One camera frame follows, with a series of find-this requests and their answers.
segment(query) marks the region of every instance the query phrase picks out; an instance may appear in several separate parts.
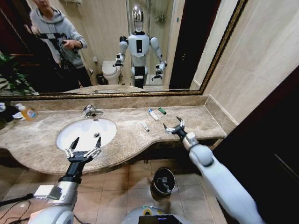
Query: humanoid robot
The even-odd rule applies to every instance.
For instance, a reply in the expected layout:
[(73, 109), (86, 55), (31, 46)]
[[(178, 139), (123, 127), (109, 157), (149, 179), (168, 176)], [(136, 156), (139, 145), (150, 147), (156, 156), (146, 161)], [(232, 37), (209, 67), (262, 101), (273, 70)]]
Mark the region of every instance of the humanoid robot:
[(145, 66), (146, 56), (149, 52), (150, 46), (153, 48), (159, 64), (156, 65), (156, 75), (154, 78), (163, 78), (163, 71), (167, 66), (166, 61), (162, 60), (162, 52), (160, 50), (159, 41), (157, 38), (149, 38), (143, 31), (143, 11), (140, 6), (134, 6), (132, 11), (132, 20), (135, 27), (135, 32), (128, 38), (125, 36), (120, 37), (120, 52), (116, 55), (116, 63), (114, 66), (123, 66), (126, 50), (129, 47), (132, 56), (133, 67), (131, 69), (133, 80), (136, 87), (143, 88), (148, 74), (148, 68)]

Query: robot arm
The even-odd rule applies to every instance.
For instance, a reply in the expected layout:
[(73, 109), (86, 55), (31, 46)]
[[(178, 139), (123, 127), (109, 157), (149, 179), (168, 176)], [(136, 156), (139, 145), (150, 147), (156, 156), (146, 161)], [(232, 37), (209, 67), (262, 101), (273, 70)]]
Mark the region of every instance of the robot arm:
[(113, 65), (115, 66), (123, 66), (123, 63), (126, 59), (126, 50), (128, 48), (128, 39), (125, 36), (120, 37), (120, 52), (116, 55), (116, 63)]
[(84, 165), (91, 162), (101, 153), (101, 136), (96, 142), (95, 148), (90, 151), (76, 151), (79, 137), (72, 142), (68, 149), (65, 149), (68, 161), (71, 163), (62, 176), (58, 185), (41, 185), (34, 194), (36, 198), (51, 199), (50, 206), (38, 213), (36, 217), (29, 221), (29, 224), (72, 224), (73, 209), (77, 201), (78, 186), (81, 183), (81, 176)]
[(159, 41), (157, 38), (155, 37), (152, 37), (150, 39), (150, 45), (151, 47), (153, 48), (157, 58), (159, 59), (159, 64), (156, 65), (156, 75), (152, 78), (152, 80), (154, 78), (161, 78), (163, 77), (163, 71), (165, 69), (165, 67), (167, 66), (167, 63), (166, 61), (163, 61), (162, 60), (162, 52), (161, 52), (161, 49), (160, 49), (160, 46), (159, 46)]
[(241, 224), (263, 224), (250, 194), (207, 146), (199, 144), (194, 133), (184, 131), (185, 121), (178, 120), (181, 124), (174, 128), (164, 125), (166, 132), (180, 137), (190, 159), (201, 171), (223, 208)]

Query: toilet seat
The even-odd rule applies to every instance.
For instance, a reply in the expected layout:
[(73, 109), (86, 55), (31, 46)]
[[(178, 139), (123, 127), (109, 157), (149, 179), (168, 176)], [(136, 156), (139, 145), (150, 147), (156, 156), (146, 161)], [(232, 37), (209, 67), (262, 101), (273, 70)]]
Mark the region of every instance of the toilet seat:
[(117, 72), (116, 67), (113, 67), (114, 61), (103, 61), (103, 73), (107, 76), (113, 75)]

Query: orange bottle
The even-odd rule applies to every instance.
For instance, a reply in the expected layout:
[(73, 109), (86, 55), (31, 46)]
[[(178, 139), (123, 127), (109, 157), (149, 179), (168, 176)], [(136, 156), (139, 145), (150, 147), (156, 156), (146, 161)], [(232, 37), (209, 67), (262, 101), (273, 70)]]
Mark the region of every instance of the orange bottle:
[(34, 120), (37, 117), (37, 113), (34, 110), (24, 106), (23, 104), (16, 104), (15, 106), (19, 109), (26, 120)]

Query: trash can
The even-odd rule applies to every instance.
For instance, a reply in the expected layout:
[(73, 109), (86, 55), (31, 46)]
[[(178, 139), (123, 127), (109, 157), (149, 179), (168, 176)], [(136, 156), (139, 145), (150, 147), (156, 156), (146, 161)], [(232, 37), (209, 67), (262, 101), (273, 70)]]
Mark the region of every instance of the trash can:
[(171, 194), (175, 185), (174, 174), (166, 167), (157, 170), (152, 181), (152, 190), (159, 197)]
[(104, 78), (103, 73), (97, 74), (97, 80), (100, 85), (108, 85), (108, 81)]

